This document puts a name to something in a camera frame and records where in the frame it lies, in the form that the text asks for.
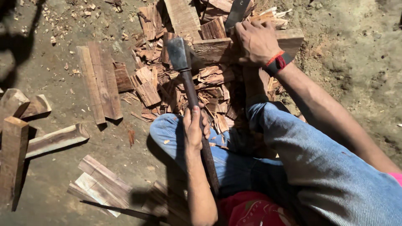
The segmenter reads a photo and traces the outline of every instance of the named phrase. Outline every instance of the blue jeans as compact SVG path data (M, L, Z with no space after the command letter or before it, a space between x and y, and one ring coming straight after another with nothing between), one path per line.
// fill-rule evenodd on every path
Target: blue jeans
M280 159L231 152L211 129L220 195L258 191L288 209L300 225L402 225L402 187L314 127L279 110L265 96L247 100L250 129ZM186 171L182 117L163 114L151 125L155 142Z

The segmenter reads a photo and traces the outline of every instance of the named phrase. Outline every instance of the wood piece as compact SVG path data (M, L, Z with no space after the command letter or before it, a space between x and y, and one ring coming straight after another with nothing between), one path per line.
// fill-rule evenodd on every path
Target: wood piece
M29 141L26 158L64 148L89 139L81 123L60 129Z
M147 107L161 101L158 92L150 81L145 82L141 86L137 87L137 93Z
M103 42L87 42L96 83L105 117L117 120L123 117L120 109L120 97L117 89L113 60L109 48Z
M3 121L8 116L19 118L28 108L30 101L21 90L10 88L0 100L0 133L3 130Z
M90 201L90 202L97 202L95 199L93 199L92 197L90 197L86 191L84 191L83 189L81 189L78 185L76 185L75 183L70 183L68 185L68 189L67 189L67 193L74 195L75 197L79 198L80 200L83 201ZM109 215L109 216L114 216L111 212L104 210L102 208L98 208L99 211L101 211L102 213Z
M165 32L164 33L164 35L163 35L163 47L162 47L162 53L161 53L161 62L162 63L170 64L168 50L167 50L165 45L170 39L174 39L176 37L178 37L178 35L176 35L174 33L170 33L170 32Z
M170 21L174 32L184 37L190 34L194 40L201 40L199 34L200 20L193 1L182 0L165 0L166 9L168 10Z
M28 105L28 108L24 111L23 115L20 117L21 119L51 112L51 107L47 102L46 97L43 94L30 98L30 101L31 103Z
M0 208L11 211L17 208L28 147L28 129L28 123L13 116L4 119L0 152Z
M119 92L126 92L133 90L134 86L128 75L127 67L125 63L114 62L117 90Z
M229 130L228 124L226 123L225 116L221 114L216 114L213 119L215 130L217 134L222 134Z
M145 39L153 40L156 34L156 27L154 26L154 5L150 4L147 7L139 7L138 10L138 17Z
M221 16L206 24L201 25L201 32L204 40L227 38L224 21Z
M90 175L83 173L76 181L75 184L78 185L82 190L86 192L91 198L95 199L101 205L107 205L117 208L127 208L123 205L119 205L116 201L117 198L108 191L105 187L103 187L98 181L93 179ZM118 217L120 215L119 212L111 211L111 213Z
M137 78L141 82L141 84L152 81L152 71L150 71L148 67L143 67L139 69L135 72L135 74L137 75Z
M286 51L292 58L296 56L304 41L304 34L301 29L275 31L275 36L278 40L279 47Z
M191 222L186 200L161 182L153 182L147 194L149 198L142 206L143 210L158 217L166 217L169 212L172 212L186 223Z
M91 104L92 112L94 113L95 123L97 125L106 123L105 114L103 113L101 96L99 94L98 84L94 68L92 66L91 55L88 46L77 46L77 55L81 64L82 76L84 84Z
M228 82L221 85L222 92L224 94L224 100L230 99L230 92L228 89L229 87L230 87L230 83L228 83Z
M93 179L99 182L104 188L110 191L115 197L116 201L119 205L123 206L123 208L127 208L129 206L129 196L128 193L132 190L127 191L126 187L128 186L125 182L124 187L121 187L116 183L118 176L106 168L104 165L100 164L90 155L85 156L78 168L90 175Z
M194 41L194 52L205 64L230 62L234 59L230 51L230 38Z
M275 31L279 47L291 57L295 57L303 43L304 35L301 29ZM232 62L240 56L240 50L231 51L231 39L210 39L193 42L194 52L205 64Z
M203 2L207 6L203 22L214 20L220 16L222 17L223 22L226 22L230 9L232 8L233 0L203 0ZM254 4L254 1L250 0L243 18L246 18L251 11L254 10L255 6L256 4Z

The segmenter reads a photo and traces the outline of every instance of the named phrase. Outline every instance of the hand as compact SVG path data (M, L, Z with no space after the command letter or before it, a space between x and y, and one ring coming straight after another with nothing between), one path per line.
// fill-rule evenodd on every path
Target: hand
M203 103L198 104L201 108L205 106ZM186 108L183 117L185 148L186 150L197 151L198 153L202 149L202 133L199 124L201 114L203 116L202 124L205 126L204 136L208 139L211 133L209 130L208 116L204 112L201 112L198 106L194 106L192 112L190 112L189 108Z
M262 67L282 51L275 36L271 22L260 24L258 21L235 24L235 32L244 51L240 64Z

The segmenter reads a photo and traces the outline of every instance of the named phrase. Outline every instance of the black wristband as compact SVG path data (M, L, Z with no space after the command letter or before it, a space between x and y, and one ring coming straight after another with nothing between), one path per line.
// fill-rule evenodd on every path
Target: black wristband
M290 62L292 62L292 60L293 60L293 58L286 52L283 53L281 56L285 60L285 67L286 67L286 65L290 64ZM276 75L281 69L283 69L283 68L281 68L278 58L276 58L268 66L263 67L263 70L266 73L268 73L270 76Z

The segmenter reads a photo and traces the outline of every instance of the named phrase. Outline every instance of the red shirt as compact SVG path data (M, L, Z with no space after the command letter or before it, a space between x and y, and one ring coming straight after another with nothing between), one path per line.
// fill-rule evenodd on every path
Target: red shirt
M400 185L402 174L390 173ZM219 202L229 226L295 226L290 213L268 196L256 191L242 191Z

